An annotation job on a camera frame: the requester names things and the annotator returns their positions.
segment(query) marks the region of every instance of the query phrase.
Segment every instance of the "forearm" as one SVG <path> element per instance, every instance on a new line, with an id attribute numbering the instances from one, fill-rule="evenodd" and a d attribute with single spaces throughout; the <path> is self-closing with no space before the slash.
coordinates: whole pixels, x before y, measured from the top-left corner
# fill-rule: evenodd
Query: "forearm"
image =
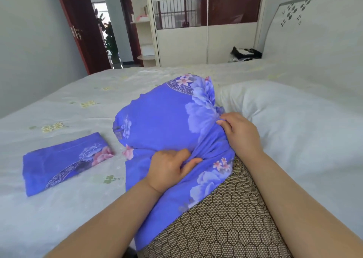
<path id="1" fill-rule="evenodd" d="M 160 196 L 145 180 L 138 182 L 47 257 L 120 258 Z"/>
<path id="2" fill-rule="evenodd" d="M 244 163 L 294 257 L 363 257 L 360 238 L 268 155 L 262 153 Z"/>

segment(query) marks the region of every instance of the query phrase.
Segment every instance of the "shelf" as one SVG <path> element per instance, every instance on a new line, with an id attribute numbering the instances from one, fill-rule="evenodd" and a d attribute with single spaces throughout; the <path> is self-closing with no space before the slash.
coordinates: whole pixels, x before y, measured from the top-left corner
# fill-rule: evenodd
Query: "shelf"
<path id="1" fill-rule="evenodd" d="M 132 24 L 140 24 L 140 23 L 149 23 L 150 20 L 148 21 L 137 21 L 137 22 L 131 22 Z"/>
<path id="2" fill-rule="evenodd" d="M 139 55 L 137 58 L 140 60 L 155 60 L 155 55 L 147 55 L 147 56 Z"/>

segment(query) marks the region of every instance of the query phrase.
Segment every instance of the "person's left hand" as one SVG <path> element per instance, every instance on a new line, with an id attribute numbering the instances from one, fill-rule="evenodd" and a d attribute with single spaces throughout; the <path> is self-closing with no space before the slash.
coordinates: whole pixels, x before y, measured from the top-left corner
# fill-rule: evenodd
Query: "person's left hand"
<path id="1" fill-rule="evenodd" d="M 157 192 L 163 194 L 170 187 L 180 182 L 198 163 L 201 158 L 190 160 L 183 168 L 182 163 L 191 156 L 188 149 L 177 151 L 159 151 L 151 159 L 150 169 L 145 178 Z"/>

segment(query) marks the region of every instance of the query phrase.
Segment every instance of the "hand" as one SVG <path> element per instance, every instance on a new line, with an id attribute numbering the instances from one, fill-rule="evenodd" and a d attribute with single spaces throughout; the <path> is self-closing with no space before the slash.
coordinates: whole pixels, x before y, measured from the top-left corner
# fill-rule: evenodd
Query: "hand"
<path id="1" fill-rule="evenodd" d="M 145 180 L 157 192 L 163 194 L 170 187 L 180 182 L 198 163 L 201 158 L 190 160 L 183 168 L 182 163 L 191 156 L 188 149 L 177 151 L 159 151 L 151 159 L 149 173 Z"/>
<path id="2" fill-rule="evenodd" d="M 223 127 L 229 145 L 241 160 L 253 159 L 264 153 L 256 126 L 239 113 L 221 115 L 217 124 Z"/>

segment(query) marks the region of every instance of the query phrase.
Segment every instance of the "white wardrobe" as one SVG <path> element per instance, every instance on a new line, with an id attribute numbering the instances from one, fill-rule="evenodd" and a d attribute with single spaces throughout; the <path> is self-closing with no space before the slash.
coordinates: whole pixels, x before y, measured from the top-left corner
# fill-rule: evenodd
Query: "white wardrobe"
<path id="1" fill-rule="evenodd" d="M 262 0 L 148 0 L 157 65 L 228 62 L 233 47 L 253 48 Z"/>

